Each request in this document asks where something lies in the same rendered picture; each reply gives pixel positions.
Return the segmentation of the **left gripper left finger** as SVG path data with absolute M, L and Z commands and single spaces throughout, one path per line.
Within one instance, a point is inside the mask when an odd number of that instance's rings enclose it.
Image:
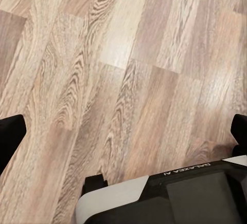
M 22 114 L 0 120 L 0 176 L 27 133 Z

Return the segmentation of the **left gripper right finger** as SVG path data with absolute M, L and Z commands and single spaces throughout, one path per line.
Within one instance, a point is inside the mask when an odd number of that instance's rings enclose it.
M 247 155 L 247 116 L 241 114 L 234 115 L 231 133 Z

